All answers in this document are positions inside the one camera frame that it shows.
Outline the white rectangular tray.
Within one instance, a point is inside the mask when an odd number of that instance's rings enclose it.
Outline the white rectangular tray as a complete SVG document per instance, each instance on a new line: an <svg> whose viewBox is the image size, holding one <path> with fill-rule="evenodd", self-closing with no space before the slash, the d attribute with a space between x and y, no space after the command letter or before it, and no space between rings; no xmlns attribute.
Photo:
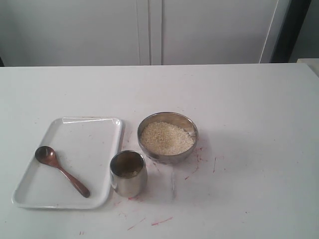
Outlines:
<svg viewBox="0 0 319 239"><path fill-rule="evenodd" d="M110 194L110 161L121 144L123 121L116 117L63 117L49 126L40 145L53 148L61 166L90 191L85 198L62 173L29 162L12 202L28 209L88 210L103 205Z"/></svg>

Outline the brown wooden spoon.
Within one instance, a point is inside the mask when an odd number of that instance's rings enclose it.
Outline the brown wooden spoon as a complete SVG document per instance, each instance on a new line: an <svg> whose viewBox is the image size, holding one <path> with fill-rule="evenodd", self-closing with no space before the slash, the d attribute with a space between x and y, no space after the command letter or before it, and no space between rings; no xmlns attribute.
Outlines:
<svg viewBox="0 0 319 239"><path fill-rule="evenodd" d="M39 163L58 169L84 198L90 197L90 190L60 165L53 148L46 145L41 146L35 151L34 156Z"/></svg>

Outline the steel bowl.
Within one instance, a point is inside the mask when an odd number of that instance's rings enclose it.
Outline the steel bowl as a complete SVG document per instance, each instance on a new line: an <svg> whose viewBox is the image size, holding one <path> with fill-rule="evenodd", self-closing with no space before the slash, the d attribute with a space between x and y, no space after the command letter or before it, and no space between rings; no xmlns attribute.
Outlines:
<svg viewBox="0 0 319 239"><path fill-rule="evenodd" d="M194 140L193 146L189 150L178 155L159 155L147 150L141 143L141 134L148 124L160 121L176 125L188 132ZM175 112L160 112L152 114L143 119L137 129L137 138L141 150L148 157L150 157L151 160L161 164L176 164L184 161L193 153L194 149L196 148L198 137L198 130L194 122L188 117Z"/></svg>

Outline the white rice grains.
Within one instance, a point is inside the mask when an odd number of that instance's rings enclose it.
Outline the white rice grains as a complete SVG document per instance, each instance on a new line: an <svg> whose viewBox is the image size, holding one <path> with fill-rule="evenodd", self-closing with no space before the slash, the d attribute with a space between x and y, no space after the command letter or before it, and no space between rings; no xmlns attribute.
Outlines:
<svg viewBox="0 0 319 239"><path fill-rule="evenodd" d="M189 150L194 140L184 129L160 121L152 122L144 128L141 143L155 154L178 155Z"/></svg>

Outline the small steel cup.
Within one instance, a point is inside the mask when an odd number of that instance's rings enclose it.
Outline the small steel cup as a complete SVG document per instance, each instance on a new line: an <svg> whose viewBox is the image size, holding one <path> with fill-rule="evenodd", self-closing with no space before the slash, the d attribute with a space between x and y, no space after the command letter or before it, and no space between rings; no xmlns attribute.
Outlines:
<svg viewBox="0 0 319 239"><path fill-rule="evenodd" d="M133 178L121 178L125 171L138 171ZM143 156L133 150L125 150L116 154L110 162L110 180L114 191L122 197L132 198L141 193L148 181L148 173Z"/></svg>

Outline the white cabinet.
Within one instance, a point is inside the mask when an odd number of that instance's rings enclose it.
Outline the white cabinet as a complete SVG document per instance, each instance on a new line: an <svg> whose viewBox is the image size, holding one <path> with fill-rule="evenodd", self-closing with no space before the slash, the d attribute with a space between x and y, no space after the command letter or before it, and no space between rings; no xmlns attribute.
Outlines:
<svg viewBox="0 0 319 239"><path fill-rule="evenodd" d="M3 0L6 66L268 63L287 0Z"/></svg>

